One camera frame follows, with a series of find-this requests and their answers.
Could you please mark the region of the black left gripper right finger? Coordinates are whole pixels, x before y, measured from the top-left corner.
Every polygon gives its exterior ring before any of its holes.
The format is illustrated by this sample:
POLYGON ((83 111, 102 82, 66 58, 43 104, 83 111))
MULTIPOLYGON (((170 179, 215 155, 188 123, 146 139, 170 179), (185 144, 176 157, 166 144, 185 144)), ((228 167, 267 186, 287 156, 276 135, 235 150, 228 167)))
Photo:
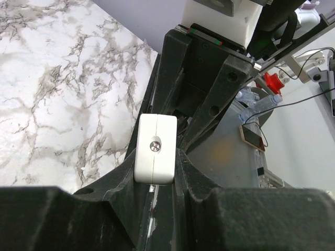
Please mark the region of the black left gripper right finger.
POLYGON ((334 250, 334 200, 318 189, 223 188, 176 151, 177 250, 334 250))

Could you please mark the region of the white remote control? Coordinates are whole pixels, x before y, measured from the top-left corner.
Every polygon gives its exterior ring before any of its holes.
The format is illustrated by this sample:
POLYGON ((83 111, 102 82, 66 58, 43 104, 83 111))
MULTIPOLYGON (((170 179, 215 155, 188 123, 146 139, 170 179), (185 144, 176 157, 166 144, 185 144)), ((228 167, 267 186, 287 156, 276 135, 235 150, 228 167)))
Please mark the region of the white remote control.
POLYGON ((175 116, 140 116, 134 170, 136 182, 168 185, 174 181, 176 133, 175 116))

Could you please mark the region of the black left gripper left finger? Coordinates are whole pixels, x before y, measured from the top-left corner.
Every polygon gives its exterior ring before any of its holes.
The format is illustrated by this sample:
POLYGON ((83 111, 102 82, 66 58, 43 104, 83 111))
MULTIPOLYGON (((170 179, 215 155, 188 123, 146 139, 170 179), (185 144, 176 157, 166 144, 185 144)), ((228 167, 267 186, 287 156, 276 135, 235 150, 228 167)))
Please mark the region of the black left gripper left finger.
POLYGON ((138 241, 135 155, 70 194, 59 187, 1 188, 1 250, 132 250, 138 241))

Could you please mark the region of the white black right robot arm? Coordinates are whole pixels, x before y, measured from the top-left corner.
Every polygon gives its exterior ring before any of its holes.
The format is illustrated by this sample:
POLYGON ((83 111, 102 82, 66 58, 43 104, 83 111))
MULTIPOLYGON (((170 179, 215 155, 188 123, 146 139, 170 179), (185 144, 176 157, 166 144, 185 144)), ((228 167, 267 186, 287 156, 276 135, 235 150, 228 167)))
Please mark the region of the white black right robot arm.
POLYGON ((187 1, 180 25, 164 37, 153 112, 190 124, 177 137, 187 150, 214 129, 256 61, 294 39, 302 1, 187 1))

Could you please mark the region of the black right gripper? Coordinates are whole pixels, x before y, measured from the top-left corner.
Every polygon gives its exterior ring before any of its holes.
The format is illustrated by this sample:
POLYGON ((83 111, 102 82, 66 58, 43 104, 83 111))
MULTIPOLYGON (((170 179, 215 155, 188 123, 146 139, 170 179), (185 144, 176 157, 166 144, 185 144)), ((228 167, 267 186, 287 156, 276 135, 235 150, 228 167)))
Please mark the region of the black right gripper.
POLYGON ((180 139, 180 149, 187 152, 217 126, 218 117, 252 76, 255 60, 244 47, 200 25, 178 25, 164 37, 154 113, 178 111, 192 117, 180 139))

